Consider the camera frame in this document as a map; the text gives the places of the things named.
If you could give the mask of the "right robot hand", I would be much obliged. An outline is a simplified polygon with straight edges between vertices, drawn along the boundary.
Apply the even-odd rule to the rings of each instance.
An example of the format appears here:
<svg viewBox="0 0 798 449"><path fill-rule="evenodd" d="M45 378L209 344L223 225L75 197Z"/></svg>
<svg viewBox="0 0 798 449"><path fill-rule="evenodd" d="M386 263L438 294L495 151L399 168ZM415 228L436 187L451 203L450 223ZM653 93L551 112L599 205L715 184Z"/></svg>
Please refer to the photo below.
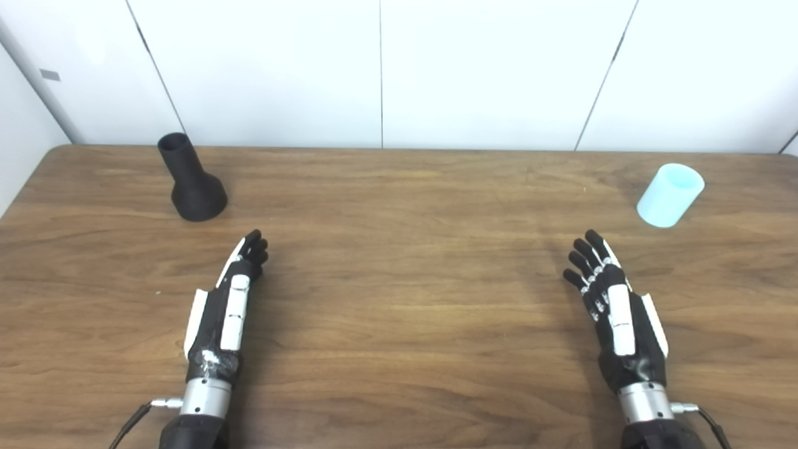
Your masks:
<svg viewBox="0 0 798 449"><path fill-rule="evenodd" d="M574 241L562 276L595 324L598 366L612 392L650 382L667 386L669 344L653 299L633 290L609 242L592 228Z"/></svg>

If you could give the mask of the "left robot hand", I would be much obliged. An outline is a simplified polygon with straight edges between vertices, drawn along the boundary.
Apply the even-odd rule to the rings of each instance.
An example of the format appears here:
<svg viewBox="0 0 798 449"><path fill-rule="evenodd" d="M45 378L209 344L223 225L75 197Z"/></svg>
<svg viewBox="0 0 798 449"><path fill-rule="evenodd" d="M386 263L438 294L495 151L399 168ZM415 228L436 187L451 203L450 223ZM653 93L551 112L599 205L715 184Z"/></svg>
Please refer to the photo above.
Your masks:
<svg viewBox="0 0 798 449"><path fill-rule="evenodd" d="M252 230L228 256L216 286L209 292L196 290L183 342L187 382L221 380L236 385L250 290L263 274L267 248L261 231Z"/></svg>

